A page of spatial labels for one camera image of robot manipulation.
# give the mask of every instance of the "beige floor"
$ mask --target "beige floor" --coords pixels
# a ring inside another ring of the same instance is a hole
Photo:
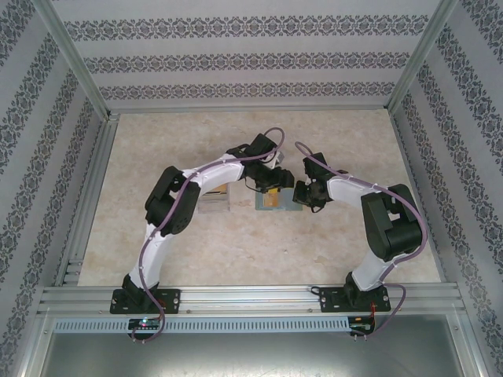
[[[409,184],[385,110],[122,115],[79,285],[122,283],[141,248],[145,199],[165,167],[197,167],[272,126],[287,134],[282,166],[297,179],[305,177],[299,140],[356,177]],[[338,284],[368,249],[362,210],[345,203],[319,214],[256,211],[242,181],[230,186],[230,202],[230,212],[194,215],[161,285]],[[439,281],[430,248],[387,281]]]

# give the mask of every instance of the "patterned wallpaper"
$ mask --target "patterned wallpaper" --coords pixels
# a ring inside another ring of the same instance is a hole
[[[0,2],[0,376],[52,285],[101,121],[27,0]]]
[[[446,277],[503,375],[503,9],[459,1],[393,115]]]
[[[112,109],[386,104],[439,0],[58,0]]]

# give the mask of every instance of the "purple cable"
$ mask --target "purple cable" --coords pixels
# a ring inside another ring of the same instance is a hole
[[[163,222],[161,222],[160,225],[157,228],[155,228],[154,230],[152,230],[152,232],[150,233],[149,238],[147,238],[147,240],[143,244],[143,247],[141,247],[140,256],[138,258],[138,274],[140,275],[141,285],[143,287],[143,290],[147,294],[147,296],[157,306],[157,309],[159,309],[160,318],[162,319],[162,322],[163,322],[162,325],[159,327],[159,330],[154,335],[152,335],[150,338],[147,338],[147,339],[144,339],[144,340],[141,341],[143,344],[145,344],[147,342],[150,342],[150,341],[154,340],[155,338],[157,338],[163,332],[164,326],[166,324],[166,314],[164,312],[164,309],[161,306],[161,304],[156,300],[156,298],[153,296],[153,294],[150,293],[150,290],[147,287],[147,283],[145,282],[145,277],[143,276],[143,257],[145,255],[145,251],[147,250],[147,246],[150,244],[150,241],[152,241],[153,238],[154,238],[154,236],[155,236],[155,234],[157,232],[159,232],[162,228],[164,228],[164,226],[167,224],[167,222],[170,221],[171,216],[173,216],[174,210],[176,210],[176,207],[178,206],[178,203],[180,203],[180,199],[182,198],[183,192],[185,191],[187,185],[190,183],[190,180],[193,179],[194,177],[196,177],[198,174],[201,174],[203,171],[205,171],[205,170],[207,170],[207,169],[209,169],[211,167],[216,167],[216,166],[221,165],[223,163],[239,163],[239,162],[242,162],[242,161],[254,161],[256,159],[265,159],[271,153],[276,153],[277,150],[279,148],[281,148],[281,146],[283,145],[283,142],[285,141],[285,132],[280,127],[272,127],[272,128],[269,128],[264,133],[264,135],[267,135],[271,131],[279,131],[281,133],[281,140],[277,144],[277,147],[273,148],[270,152],[263,153],[262,155],[253,156],[253,157],[242,157],[242,158],[239,158],[239,159],[236,158],[236,159],[226,159],[226,160],[214,161],[213,163],[205,165],[205,166],[199,168],[198,170],[194,171],[192,174],[190,174],[187,177],[187,179],[183,182],[182,187],[180,188],[180,191],[178,192],[178,195],[177,195],[176,199],[174,200],[173,206],[171,206],[171,209],[167,213],[167,215],[164,218]],[[139,339],[136,339],[134,337],[134,334],[136,333],[136,330],[138,330],[138,329],[139,328],[134,328],[133,331],[131,332],[131,338],[133,339],[133,342],[136,342],[137,340],[139,340]]]
[[[337,170],[335,169],[332,169],[331,167],[329,167],[328,165],[325,165],[324,163],[321,163],[320,161],[318,161],[317,159],[315,159],[313,156],[312,156],[312,151],[309,149],[309,147],[307,145],[305,145],[304,143],[301,143],[300,141],[296,141],[295,142],[295,145],[297,147],[297,149],[299,149],[301,151],[301,153],[303,155],[305,155],[308,159],[310,159],[311,161],[313,161],[314,163],[318,164],[320,167],[324,167],[326,170],[328,170],[329,172],[331,173],[334,173],[336,176],[338,177],[342,177],[344,179],[347,179],[348,181],[353,181],[355,183],[358,183],[359,185],[362,185],[362,186],[365,186],[365,187],[368,187],[368,188],[371,188],[371,189],[376,189],[378,191],[381,191],[381,192],[384,192],[385,194],[388,194],[389,196],[397,199],[400,203],[402,203],[404,206],[406,206],[412,213],[413,215],[416,217],[417,219],[417,223],[419,224],[419,227],[421,229],[421,245],[417,248],[416,251],[414,251],[412,254],[410,255],[407,255],[406,257],[403,257],[401,259],[399,259],[398,261],[396,261],[396,263],[392,263],[387,269],[384,270],[383,274],[380,276],[379,278],[379,281],[385,286],[385,287],[398,287],[398,288],[401,288],[402,291],[403,291],[403,295],[402,295],[402,298],[400,299],[400,302],[398,303],[398,305],[395,307],[395,309],[393,310],[393,312],[391,312],[390,316],[388,317],[388,319],[386,321],[384,321],[384,323],[379,327],[377,328],[377,330],[375,330],[372,334],[370,335],[367,335],[368,337],[369,336],[374,336],[377,332],[379,332],[381,329],[385,328],[387,326],[387,324],[389,323],[389,321],[396,315],[396,313],[400,310],[400,308],[402,307],[402,304],[403,302],[405,301],[406,299],[406,296],[407,296],[407,290],[406,288],[401,285],[401,284],[392,284],[392,283],[388,283],[388,284],[384,284],[383,281],[384,279],[386,278],[386,276],[389,275],[389,273],[393,270],[393,268],[398,264],[398,263],[402,263],[402,262],[405,262],[405,261],[409,261],[410,259],[412,258],[415,258],[416,256],[418,256],[422,251],[423,249],[426,247],[426,242],[428,240],[428,234],[426,232],[426,223],[424,222],[424,219],[423,217],[420,215],[420,213],[416,210],[416,208],[414,208],[414,206],[412,204],[410,204],[408,201],[406,201],[405,199],[403,199],[400,195],[397,195],[395,194],[394,192],[384,188],[384,187],[381,187],[379,185],[373,185],[371,183],[368,183],[367,181],[363,181],[361,179],[358,179],[358,178],[354,178],[352,176],[349,176],[349,175],[346,175],[346,174],[342,174],[340,172],[338,172]]]

